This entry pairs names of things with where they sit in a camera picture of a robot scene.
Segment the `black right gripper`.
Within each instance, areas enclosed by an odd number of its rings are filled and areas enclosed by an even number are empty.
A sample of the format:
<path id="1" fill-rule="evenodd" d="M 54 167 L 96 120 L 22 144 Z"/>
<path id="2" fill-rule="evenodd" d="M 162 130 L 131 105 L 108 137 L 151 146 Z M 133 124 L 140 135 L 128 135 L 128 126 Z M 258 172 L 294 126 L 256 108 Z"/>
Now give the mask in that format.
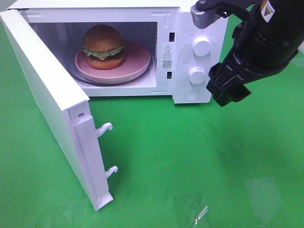
<path id="1" fill-rule="evenodd" d="M 302 0 L 263 0 L 236 28 L 223 63 L 209 71 L 207 89 L 221 106 L 251 94 L 245 84 L 281 72 L 304 41 Z"/>

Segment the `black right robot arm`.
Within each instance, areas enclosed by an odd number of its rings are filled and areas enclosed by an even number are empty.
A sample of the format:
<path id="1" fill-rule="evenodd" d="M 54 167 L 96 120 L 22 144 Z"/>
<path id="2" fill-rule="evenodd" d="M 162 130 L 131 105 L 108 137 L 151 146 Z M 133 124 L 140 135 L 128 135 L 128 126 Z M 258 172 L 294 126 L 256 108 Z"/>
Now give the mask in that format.
<path id="1" fill-rule="evenodd" d="M 231 50 L 209 71 L 207 89 L 225 106 L 250 95 L 244 86 L 282 72 L 304 41 L 304 2 L 264 0 L 232 34 Z"/>

